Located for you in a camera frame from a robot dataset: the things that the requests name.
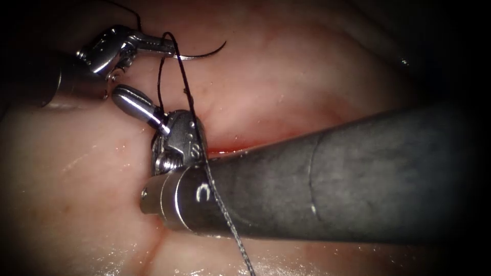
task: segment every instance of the shiny metal surface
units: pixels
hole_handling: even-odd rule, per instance
[[[112,99],[123,112],[147,123],[163,136],[170,133],[170,129],[164,122],[166,115],[143,92],[131,86],[119,84],[113,90]]]
[[[202,158],[190,111],[176,110],[169,113],[167,127],[170,133],[167,136],[159,135],[152,144],[152,164],[155,164],[152,175],[190,166]],[[204,127],[199,119],[198,130],[201,137],[205,137]]]
[[[209,57],[219,52],[224,46],[225,43],[211,53],[197,56],[181,55],[180,58],[192,60]],[[122,25],[114,25],[104,30],[79,50],[77,57],[85,61],[92,72],[109,80],[113,78],[113,72],[116,69],[124,72],[130,67],[137,54],[177,58],[171,40],[146,35]]]
[[[195,166],[154,176],[142,192],[145,196],[140,199],[140,210],[159,215],[165,227],[173,231],[228,235],[230,230],[205,179],[202,167]]]

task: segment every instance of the silver metal jaw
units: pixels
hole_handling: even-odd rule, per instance
[[[224,46],[225,43],[217,50],[204,55],[181,55],[180,58],[205,58],[217,53]],[[125,69],[131,66],[137,54],[177,58],[172,40],[146,35],[122,25],[114,25],[100,33],[77,52],[77,57],[85,61],[92,72],[105,77],[106,80],[114,80],[117,74],[124,73]]]
[[[144,93],[123,84],[116,86],[112,98],[126,114],[158,131],[151,146],[152,176],[190,166],[202,159],[195,128],[201,137],[205,137],[205,131],[199,119],[195,126],[190,111],[176,110],[165,114]]]

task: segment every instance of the wet tissue surface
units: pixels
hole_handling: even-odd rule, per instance
[[[227,41],[213,57],[184,61],[211,157],[417,100],[394,67],[405,54],[400,45],[342,1],[121,3],[141,15],[145,33],[171,31],[183,54]],[[98,20],[82,28],[89,12]],[[115,22],[134,25],[127,14],[95,4],[64,20],[52,42],[72,52]],[[140,56],[117,83],[157,103],[159,63]],[[177,61],[168,59],[165,110],[188,108],[182,91]],[[233,240],[173,233],[141,214],[152,136],[111,100],[91,112],[10,110],[0,125],[0,175],[13,258],[49,275],[248,275]],[[438,253],[378,244],[244,245],[257,275],[416,275]]]

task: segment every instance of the braided suture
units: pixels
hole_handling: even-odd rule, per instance
[[[185,87],[184,93],[186,94],[186,96],[188,98],[189,109],[190,109],[191,114],[193,116],[193,122],[195,125],[197,125],[198,120],[196,117],[196,112],[194,111],[194,101],[193,101],[193,97],[191,95],[191,91],[189,90],[188,79],[186,77],[186,72],[184,71],[183,61],[181,59],[181,54],[179,53],[179,49],[177,47],[177,42],[175,41],[174,36],[169,32],[166,32],[162,35],[162,40],[164,40],[167,35],[170,36],[172,42],[174,43],[175,53],[177,55],[177,61],[179,62],[179,68],[181,69],[181,74],[183,76],[183,81],[184,81],[184,87]],[[205,171],[206,171],[206,176],[208,178],[208,182],[209,182],[209,185],[211,188],[211,192],[212,192],[213,196],[215,197],[215,201],[218,204],[218,207],[220,208],[221,213],[223,214],[225,220],[227,221],[227,226],[230,228],[230,232],[234,236],[234,239],[235,239],[235,241],[239,247],[240,253],[242,255],[242,258],[244,259],[244,262],[245,262],[245,265],[247,266],[249,274],[251,276],[256,276],[256,272],[254,271],[254,268],[252,267],[251,260],[249,259],[249,256],[247,255],[247,252],[246,252],[244,245],[242,244],[239,233],[237,232],[237,229],[235,228],[234,223],[232,222],[232,219],[230,218],[229,212],[227,211],[225,204],[224,204],[223,200],[221,199],[221,197],[220,197],[220,195],[216,189],[215,180],[213,179],[213,176],[211,175],[210,164],[208,163],[208,158],[206,156],[206,152],[204,151],[204,149],[206,148],[205,143],[204,143],[204,140],[202,139],[201,133],[199,132],[198,129],[199,128],[195,128],[196,138],[201,145],[199,150],[201,151],[201,153],[202,153],[201,157],[205,162]]]

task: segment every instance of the black suture thread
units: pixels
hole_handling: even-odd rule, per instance
[[[66,10],[68,10],[70,8],[74,8],[74,7],[76,7],[77,5],[79,5],[81,3],[87,3],[87,2],[103,2],[103,3],[108,3],[108,4],[114,5],[114,6],[118,7],[118,8],[121,8],[121,9],[123,9],[125,11],[128,11],[128,12],[132,13],[137,18],[137,30],[139,32],[142,32],[143,33],[142,19],[141,19],[140,15],[136,11],[128,8],[127,6],[124,6],[122,4],[118,4],[118,3],[113,2],[111,0],[81,0],[81,1],[75,2],[71,7],[68,6],[66,8]]]
[[[188,79],[186,77],[186,72],[184,71],[184,65],[183,61],[181,59],[181,54],[179,53],[179,48],[177,47],[177,42],[175,41],[174,36],[170,32],[165,32],[162,35],[162,41],[165,39],[165,37],[169,35],[170,38],[172,39],[172,43],[174,44],[174,49],[175,49],[175,54],[177,55],[177,61],[179,62],[179,68],[181,69],[181,74],[183,76],[183,81],[184,81],[184,93],[186,94],[188,98],[188,103],[189,103],[189,109],[191,111],[191,115],[193,117],[193,122],[194,125],[197,126],[197,117],[196,117],[196,112],[194,111],[194,100],[191,95],[191,91],[189,89],[189,84],[188,84]],[[201,138],[201,135],[198,131],[198,128],[195,128],[196,131],[196,138],[198,139],[198,142],[201,145],[200,152],[202,154],[202,159],[204,159],[205,162],[205,170],[206,170],[206,176],[208,178],[208,182],[210,183],[211,187],[211,192],[213,193],[215,197],[215,201],[218,204],[218,207],[220,208],[220,211],[225,217],[225,220],[227,221],[227,225],[230,228],[230,231],[232,232],[235,241],[237,242],[237,245],[239,247],[240,253],[242,254],[242,258],[244,259],[245,265],[247,266],[247,269],[249,271],[249,274],[251,276],[256,276],[256,272],[254,271],[254,268],[252,267],[251,260],[249,259],[249,256],[247,255],[246,249],[244,245],[242,244],[242,241],[240,239],[239,233],[237,232],[237,229],[235,228],[235,225],[232,222],[232,218],[230,218],[229,212],[225,208],[225,204],[223,200],[221,199],[215,185],[215,180],[213,179],[213,176],[211,175],[211,169],[210,169],[210,164],[208,163],[208,158],[206,156],[205,152],[205,143],[203,142],[203,139]]]
[[[165,111],[164,111],[164,104],[162,103],[162,93],[160,91],[160,78],[162,77],[162,67],[164,67],[164,61],[165,61],[165,57],[163,57],[160,60],[159,76],[157,78],[157,96],[159,96],[160,109],[162,110],[162,113],[165,113]]]

